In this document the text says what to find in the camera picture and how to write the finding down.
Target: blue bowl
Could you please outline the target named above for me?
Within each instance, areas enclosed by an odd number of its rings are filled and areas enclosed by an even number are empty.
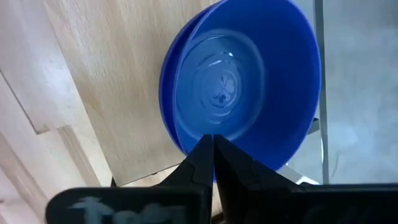
[[[160,72],[159,80],[159,107],[163,122],[173,142],[181,149],[180,142],[177,137],[177,132],[174,127],[173,116],[173,88],[175,73],[180,60],[180,54],[186,41],[189,38],[192,30],[198,24],[200,19],[210,10],[212,6],[199,12],[194,18],[187,22],[187,24],[176,35],[171,43],[169,50],[166,53],[163,61],[162,70]]]
[[[290,1],[224,0],[195,26],[173,92],[182,151],[222,134],[277,170],[296,152],[320,94],[317,42]]]

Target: wooden surface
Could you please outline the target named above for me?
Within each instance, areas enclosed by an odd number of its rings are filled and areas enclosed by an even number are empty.
[[[59,192],[109,186],[109,166],[120,184],[183,159],[160,118],[159,69],[174,35],[207,5],[0,1],[1,224],[43,223]],[[156,184],[147,178],[135,184]]]
[[[118,185],[183,159],[159,112],[159,73],[183,25],[214,0],[44,0]]]
[[[43,223],[54,195],[111,172],[41,0],[0,18],[0,223]]]
[[[1,0],[0,21],[0,69],[34,131],[80,123],[83,104],[41,0]]]

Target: wood grain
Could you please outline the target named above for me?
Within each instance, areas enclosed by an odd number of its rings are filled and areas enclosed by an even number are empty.
[[[177,32],[213,1],[44,3],[116,183],[181,162],[159,113],[159,72]]]
[[[12,182],[0,169],[0,223],[38,224],[44,223],[21,197]]]
[[[36,184],[30,173],[15,155],[7,139],[0,132],[0,168],[14,184],[16,190],[38,217],[44,217],[44,208],[48,198]]]
[[[100,182],[73,129],[64,126],[57,131],[77,168],[81,167],[79,171],[87,186],[99,187]]]
[[[0,21],[0,69],[34,131],[79,123],[84,107],[42,1],[2,0]]]

